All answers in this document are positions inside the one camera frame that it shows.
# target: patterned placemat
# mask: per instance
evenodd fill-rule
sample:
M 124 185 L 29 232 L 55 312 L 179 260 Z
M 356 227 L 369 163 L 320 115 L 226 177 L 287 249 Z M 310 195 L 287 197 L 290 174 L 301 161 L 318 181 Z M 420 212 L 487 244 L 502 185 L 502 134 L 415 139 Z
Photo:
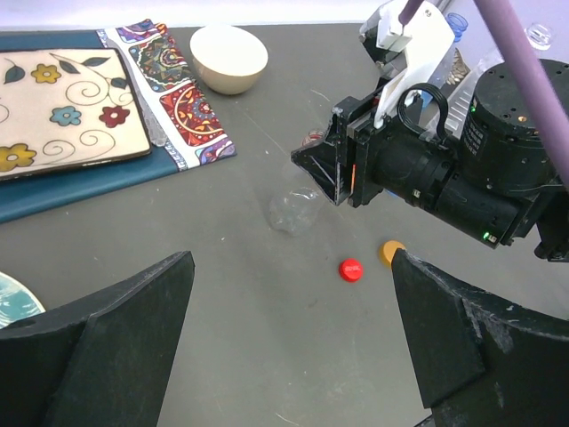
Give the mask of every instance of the patterned placemat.
M 165 24 L 144 20 L 97 34 L 123 54 L 143 108 L 156 118 L 154 125 L 147 121 L 151 136 L 167 136 L 164 146 L 181 170 L 236 154 Z
M 0 51 L 4 52 L 101 49 L 107 45 L 114 45 L 120 50 L 129 70 L 153 142 L 150 154 L 73 172 L 0 182 L 0 222 L 207 165 L 236 154 L 233 142 L 196 85 L 166 26 L 155 26 L 150 20 L 145 20 L 129 27 L 100 31 L 0 34 Z M 153 85 L 152 79 L 162 83 Z

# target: floral plate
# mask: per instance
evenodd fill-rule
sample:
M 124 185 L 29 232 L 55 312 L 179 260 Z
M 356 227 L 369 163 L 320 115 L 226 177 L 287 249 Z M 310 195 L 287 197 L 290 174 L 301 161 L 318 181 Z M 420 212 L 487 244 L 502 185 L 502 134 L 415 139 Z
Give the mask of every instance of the floral plate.
M 45 312 L 29 289 L 15 278 L 0 272 L 0 329 L 16 320 Z
M 2 52 L 0 181 L 150 153 L 115 49 Z

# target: red bottle cap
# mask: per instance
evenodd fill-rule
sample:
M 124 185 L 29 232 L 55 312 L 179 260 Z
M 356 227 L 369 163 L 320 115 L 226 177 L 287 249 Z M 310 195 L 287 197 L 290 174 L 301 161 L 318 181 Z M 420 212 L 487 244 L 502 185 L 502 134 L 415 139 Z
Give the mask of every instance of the red bottle cap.
M 364 266 L 360 261 L 348 258 L 340 264 L 340 276 L 350 283 L 357 282 L 364 275 Z

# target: black cable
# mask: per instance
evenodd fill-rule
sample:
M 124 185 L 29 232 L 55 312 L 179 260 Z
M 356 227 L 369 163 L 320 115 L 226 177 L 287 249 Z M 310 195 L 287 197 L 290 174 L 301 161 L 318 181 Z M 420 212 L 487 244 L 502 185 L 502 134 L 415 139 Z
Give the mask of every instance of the black cable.
M 430 83 L 418 83 L 411 86 L 409 89 L 404 91 L 397 102 L 397 117 L 401 120 L 401 123 L 409 129 L 411 132 L 421 136 L 425 133 L 425 129 L 415 124 L 408 116 L 406 112 L 405 99 L 410 91 L 423 91 L 429 93 L 433 97 L 433 101 L 437 103 L 439 117 L 437 123 L 437 136 L 444 142 L 450 135 L 445 129 L 446 118 L 448 117 L 448 102 L 446 97 L 441 93 L 438 87 Z

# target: white bowl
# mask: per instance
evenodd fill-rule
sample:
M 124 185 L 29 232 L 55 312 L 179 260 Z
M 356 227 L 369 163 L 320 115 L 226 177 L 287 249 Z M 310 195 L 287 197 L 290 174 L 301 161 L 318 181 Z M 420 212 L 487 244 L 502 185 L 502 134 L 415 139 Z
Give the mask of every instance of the white bowl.
M 230 25 L 208 25 L 189 41 L 197 74 L 215 92 L 245 92 L 267 67 L 268 52 L 256 36 Z

